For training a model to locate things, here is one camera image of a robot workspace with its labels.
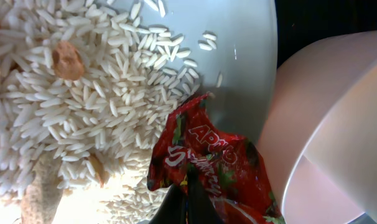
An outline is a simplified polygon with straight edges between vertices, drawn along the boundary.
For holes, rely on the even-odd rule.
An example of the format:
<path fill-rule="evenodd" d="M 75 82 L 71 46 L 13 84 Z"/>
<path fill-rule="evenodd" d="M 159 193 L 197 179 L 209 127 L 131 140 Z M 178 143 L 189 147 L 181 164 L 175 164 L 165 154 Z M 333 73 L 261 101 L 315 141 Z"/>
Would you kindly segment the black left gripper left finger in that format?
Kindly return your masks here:
<path fill-rule="evenodd" d="M 155 216 L 149 224 L 186 224 L 187 197 L 172 185 Z"/>

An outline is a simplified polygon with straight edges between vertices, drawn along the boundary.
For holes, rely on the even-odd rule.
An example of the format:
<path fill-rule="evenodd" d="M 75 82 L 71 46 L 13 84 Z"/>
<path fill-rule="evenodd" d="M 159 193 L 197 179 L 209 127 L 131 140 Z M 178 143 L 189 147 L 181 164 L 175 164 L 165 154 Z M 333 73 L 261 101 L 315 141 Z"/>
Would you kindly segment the red snack wrapper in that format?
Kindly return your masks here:
<path fill-rule="evenodd" d="M 262 156 L 245 136 L 212 124 L 210 95 L 192 98 L 168 115 L 153 148 L 147 188 L 175 185 L 187 197 L 188 175 L 196 174 L 224 223 L 284 223 Z"/>

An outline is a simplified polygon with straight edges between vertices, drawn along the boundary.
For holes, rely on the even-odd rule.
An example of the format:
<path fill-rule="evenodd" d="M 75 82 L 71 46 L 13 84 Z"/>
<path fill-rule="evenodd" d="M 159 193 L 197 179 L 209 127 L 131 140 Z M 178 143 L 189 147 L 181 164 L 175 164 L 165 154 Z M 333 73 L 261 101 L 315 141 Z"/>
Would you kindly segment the pink saucer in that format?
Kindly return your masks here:
<path fill-rule="evenodd" d="M 258 142 L 287 223 L 348 223 L 365 213 L 305 156 L 334 104 L 377 63 L 377 31 L 317 41 L 277 70 Z"/>

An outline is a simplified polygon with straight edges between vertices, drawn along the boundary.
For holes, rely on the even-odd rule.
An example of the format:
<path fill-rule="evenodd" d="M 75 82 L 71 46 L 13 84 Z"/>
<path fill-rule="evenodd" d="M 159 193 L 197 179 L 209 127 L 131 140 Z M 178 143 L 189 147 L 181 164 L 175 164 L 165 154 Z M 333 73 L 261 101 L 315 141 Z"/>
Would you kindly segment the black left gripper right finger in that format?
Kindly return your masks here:
<path fill-rule="evenodd" d="M 188 224 L 224 224 L 196 174 L 188 175 Z"/>

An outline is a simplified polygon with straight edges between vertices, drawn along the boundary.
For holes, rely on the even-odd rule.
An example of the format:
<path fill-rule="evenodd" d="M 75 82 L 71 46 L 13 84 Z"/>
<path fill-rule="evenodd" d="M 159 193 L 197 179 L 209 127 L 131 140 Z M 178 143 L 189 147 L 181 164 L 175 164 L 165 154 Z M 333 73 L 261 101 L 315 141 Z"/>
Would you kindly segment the grey plate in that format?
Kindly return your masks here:
<path fill-rule="evenodd" d="M 136 1 L 94 1 L 127 11 Z M 211 94 L 207 113 L 220 130 L 256 139 L 264 123 L 276 65 L 273 1 L 142 1 L 145 26 L 183 36 L 196 63 L 199 89 Z"/>

